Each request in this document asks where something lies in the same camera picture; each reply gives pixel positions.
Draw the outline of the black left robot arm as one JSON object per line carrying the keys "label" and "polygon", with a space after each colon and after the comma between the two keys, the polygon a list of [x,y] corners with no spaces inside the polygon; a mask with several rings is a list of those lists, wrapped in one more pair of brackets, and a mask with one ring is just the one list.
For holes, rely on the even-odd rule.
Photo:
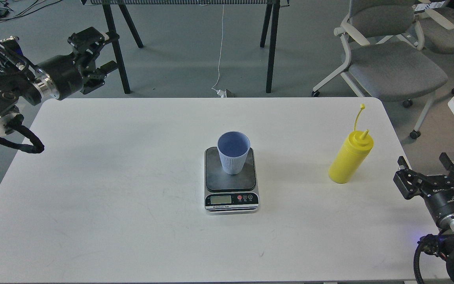
{"label": "black left robot arm", "polygon": [[0,40],[0,144],[26,153],[42,153],[41,140],[23,125],[17,102],[24,98],[36,106],[46,99],[63,100],[81,92],[88,94],[104,85],[117,69],[110,61],[96,67],[103,47],[118,42],[113,31],[101,33],[89,27],[68,38],[72,52],[33,64],[23,55],[18,37]]}

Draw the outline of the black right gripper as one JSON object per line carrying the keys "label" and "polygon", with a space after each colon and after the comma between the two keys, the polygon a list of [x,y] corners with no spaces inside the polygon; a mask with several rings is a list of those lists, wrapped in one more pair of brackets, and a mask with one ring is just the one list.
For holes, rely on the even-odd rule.
{"label": "black right gripper", "polygon": [[445,152],[440,154],[439,160],[448,174],[430,176],[430,181],[425,182],[423,174],[410,169],[405,158],[399,156],[398,171],[393,181],[404,199],[410,200],[415,196],[424,199],[434,223],[440,230],[451,230],[454,233],[454,163]]}

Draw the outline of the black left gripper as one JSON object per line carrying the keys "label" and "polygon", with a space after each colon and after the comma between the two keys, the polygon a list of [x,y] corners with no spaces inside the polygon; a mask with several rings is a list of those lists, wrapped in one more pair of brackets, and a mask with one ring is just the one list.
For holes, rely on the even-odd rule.
{"label": "black left gripper", "polygon": [[37,78],[45,83],[50,96],[63,100],[81,92],[86,95],[104,86],[108,74],[117,70],[115,61],[94,68],[93,61],[99,57],[103,47],[119,40],[115,31],[101,33],[94,27],[72,34],[68,43],[72,47],[69,55],[57,55],[35,67]]}

